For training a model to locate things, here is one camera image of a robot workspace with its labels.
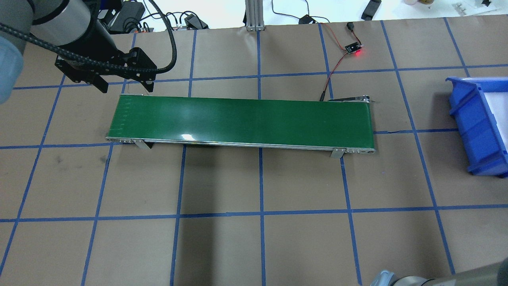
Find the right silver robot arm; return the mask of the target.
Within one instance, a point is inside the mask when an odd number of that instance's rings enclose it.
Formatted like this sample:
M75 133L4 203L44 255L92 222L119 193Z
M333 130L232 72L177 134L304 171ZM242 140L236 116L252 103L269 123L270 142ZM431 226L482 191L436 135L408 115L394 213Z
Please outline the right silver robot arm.
M394 272L379 272L371 286L506 286L508 259L501 262L439 278L397 277Z

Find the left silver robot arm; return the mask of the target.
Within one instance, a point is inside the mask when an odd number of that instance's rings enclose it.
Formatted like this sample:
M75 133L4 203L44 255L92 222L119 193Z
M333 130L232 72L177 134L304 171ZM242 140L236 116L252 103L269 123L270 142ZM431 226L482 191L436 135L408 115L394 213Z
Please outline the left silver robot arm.
M75 83L108 90L104 75L138 80L152 90L157 66L140 48L116 47L102 10L118 12L121 0L2 0L1 103L20 76L24 51L32 43L57 54L55 66Z

